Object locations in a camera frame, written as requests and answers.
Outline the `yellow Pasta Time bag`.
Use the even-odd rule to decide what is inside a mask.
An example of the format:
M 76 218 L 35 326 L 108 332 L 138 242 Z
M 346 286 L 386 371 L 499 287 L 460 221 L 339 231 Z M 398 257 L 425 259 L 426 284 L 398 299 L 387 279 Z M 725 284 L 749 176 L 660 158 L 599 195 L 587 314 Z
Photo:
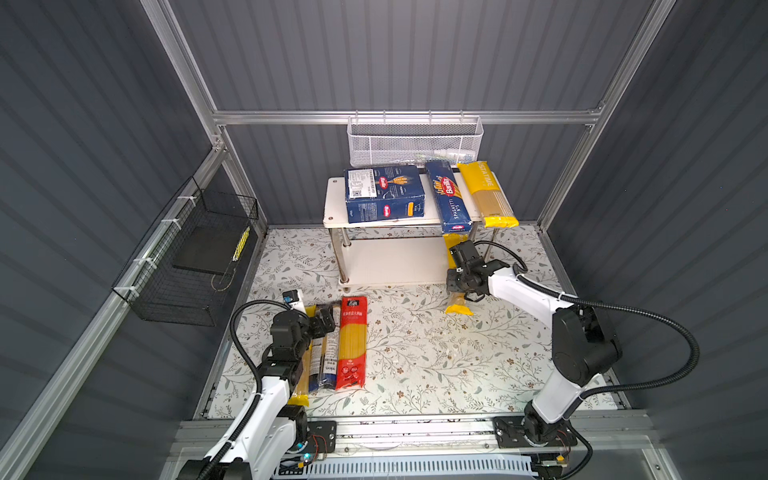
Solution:
M 457 268 L 457 264 L 453 259 L 452 254 L 450 253 L 450 249 L 462 243 L 463 241 L 467 241 L 468 239 L 469 239 L 468 234 L 450 233 L 450 234 L 443 235 L 443 240 L 445 243 L 447 257 L 448 257 L 449 269 Z M 458 292 L 454 292 L 450 294 L 450 299 L 448 302 L 448 306 L 445 310 L 445 313 L 466 315 L 466 316 L 474 315 L 474 313 L 471 311 L 471 309 L 467 305 L 465 295 L 463 293 L 458 293 Z
M 458 169 L 485 228 L 515 228 L 520 225 L 487 162 L 463 163 L 458 165 Z

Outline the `red spaghetti bag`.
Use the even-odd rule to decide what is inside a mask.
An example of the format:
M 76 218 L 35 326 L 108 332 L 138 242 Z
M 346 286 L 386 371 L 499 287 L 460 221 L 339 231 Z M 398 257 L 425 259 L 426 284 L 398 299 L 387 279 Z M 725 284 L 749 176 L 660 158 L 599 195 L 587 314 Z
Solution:
M 341 301 L 336 389 L 363 387 L 366 379 L 368 301 L 365 296 Z

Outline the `blue Barilla spaghetti box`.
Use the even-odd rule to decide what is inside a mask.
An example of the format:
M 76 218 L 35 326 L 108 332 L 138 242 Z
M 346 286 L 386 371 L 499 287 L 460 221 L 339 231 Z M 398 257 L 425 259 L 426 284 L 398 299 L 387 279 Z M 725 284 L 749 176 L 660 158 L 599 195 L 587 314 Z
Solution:
M 451 165 L 446 160 L 430 160 L 425 163 L 425 169 L 440 215 L 442 232 L 468 234 L 472 220 Z

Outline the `dark blue Barilla box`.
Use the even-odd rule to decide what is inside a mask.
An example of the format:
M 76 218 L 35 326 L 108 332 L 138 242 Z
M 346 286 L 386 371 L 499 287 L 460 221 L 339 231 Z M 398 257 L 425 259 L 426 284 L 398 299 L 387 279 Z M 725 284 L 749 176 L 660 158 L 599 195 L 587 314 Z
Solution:
M 425 191 L 416 166 L 348 169 L 344 181 L 350 223 L 424 216 Z

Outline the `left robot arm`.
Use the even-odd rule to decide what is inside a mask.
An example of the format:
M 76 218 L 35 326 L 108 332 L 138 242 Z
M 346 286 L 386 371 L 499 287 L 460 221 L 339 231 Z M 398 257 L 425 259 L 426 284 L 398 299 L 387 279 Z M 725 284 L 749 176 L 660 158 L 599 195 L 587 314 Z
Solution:
M 255 362 L 237 336 L 243 312 L 253 306 L 278 308 L 272 343 Z M 282 470 L 304 470 L 328 451 L 311 435 L 305 407 L 289 403 L 302 377 L 312 341 L 335 330 L 332 311 L 304 309 L 260 299 L 237 307 L 228 322 L 233 346 L 255 379 L 249 399 L 223 437 L 198 460 L 188 460 L 179 479 L 270 479 Z

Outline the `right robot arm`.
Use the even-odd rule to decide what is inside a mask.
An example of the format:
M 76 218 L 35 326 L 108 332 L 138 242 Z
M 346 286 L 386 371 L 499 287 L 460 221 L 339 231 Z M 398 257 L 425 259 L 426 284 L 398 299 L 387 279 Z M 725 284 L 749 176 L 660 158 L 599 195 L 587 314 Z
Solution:
M 588 385 L 621 357 L 615 328 L 595 309 L 526 277 L 527 265 L 487 260 L 477 244 L 462 241 L 448 248 L 453 261 L 447 272 L 451 292 L 509 302 L 550 328 L 554 370 L 544 387 L 528 402 L 517 430 L 533 446 L 545 446 L 566 430 L 570 415 L 583 402 Z

